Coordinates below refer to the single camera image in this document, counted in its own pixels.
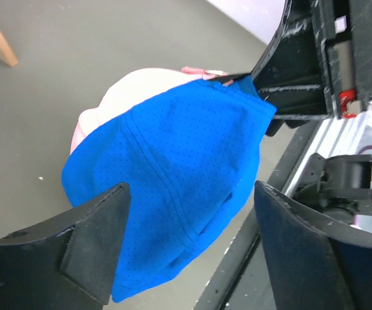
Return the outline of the blue baseball cap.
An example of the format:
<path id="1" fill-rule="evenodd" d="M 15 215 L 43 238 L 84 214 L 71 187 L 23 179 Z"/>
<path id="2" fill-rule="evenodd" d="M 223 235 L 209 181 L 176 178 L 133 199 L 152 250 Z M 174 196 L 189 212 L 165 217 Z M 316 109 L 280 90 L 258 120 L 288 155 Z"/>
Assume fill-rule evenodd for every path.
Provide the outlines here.
<path id="1" fill-rule="evenodd" d="M 172 280 L 221 235 L 252 192 L 275 112 L 248 82 L 199 79 L 132 107 L 76 147 L 62 172 L 73 206 L 117 183 L 130 187 L 113 301 Z"/>

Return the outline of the pink baseball cap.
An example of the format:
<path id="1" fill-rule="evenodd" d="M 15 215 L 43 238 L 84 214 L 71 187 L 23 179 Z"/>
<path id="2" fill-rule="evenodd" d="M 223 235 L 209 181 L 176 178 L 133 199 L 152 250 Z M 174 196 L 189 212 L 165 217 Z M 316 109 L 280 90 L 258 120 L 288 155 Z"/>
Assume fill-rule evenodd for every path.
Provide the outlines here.
<path id="1" fill-rule="evenodd" d="M 149 98 L 190 81 L 226 75 L 227 73 L 221 70 L 193 67 L 183 67 L 181 70 L 167 68 L 135 70 L 113 84 L 97 107 L 84 110 L 79 115 L 70 150 L 74 151 L 99 126 Z"/>

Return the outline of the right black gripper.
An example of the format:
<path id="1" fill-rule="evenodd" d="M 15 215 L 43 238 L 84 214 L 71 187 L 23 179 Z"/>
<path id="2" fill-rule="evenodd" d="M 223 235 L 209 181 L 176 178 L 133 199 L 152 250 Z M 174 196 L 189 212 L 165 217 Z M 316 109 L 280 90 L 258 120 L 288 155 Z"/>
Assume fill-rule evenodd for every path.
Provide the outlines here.
<path id="1" fill-rule="evenodd" d="M 330 116 L 318 49 L 329 74 L 334 116 L 352 119 L 368 109 L 372 1 L 286 1 L 278 28 L 251 71 L 259 96 L 276 107 L 266 136 L 275 136 L 283 125 L 296 129 L 309 123 L 305 120 Z"/>

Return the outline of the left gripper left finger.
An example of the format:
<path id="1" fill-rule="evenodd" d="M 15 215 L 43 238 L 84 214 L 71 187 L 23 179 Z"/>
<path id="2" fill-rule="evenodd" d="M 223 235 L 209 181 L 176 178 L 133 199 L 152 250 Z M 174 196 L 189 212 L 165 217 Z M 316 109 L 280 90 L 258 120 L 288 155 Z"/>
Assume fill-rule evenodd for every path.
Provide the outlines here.
<path id="1" fill-rule="evenodd" d="M 130 208 L 126 183 L 0 238 L 0 309 L 102 309 Z"/>

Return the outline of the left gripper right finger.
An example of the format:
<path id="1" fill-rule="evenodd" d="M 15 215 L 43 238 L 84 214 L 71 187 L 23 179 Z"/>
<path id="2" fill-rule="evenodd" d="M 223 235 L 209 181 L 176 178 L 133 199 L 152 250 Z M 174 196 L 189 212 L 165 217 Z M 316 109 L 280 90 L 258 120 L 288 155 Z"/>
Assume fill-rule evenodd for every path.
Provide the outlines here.
<path id="1" fill-rule="evenodd" d="M 372 309 L 372 233 L 262 181 L 254 198 L 277 309 Z"/>

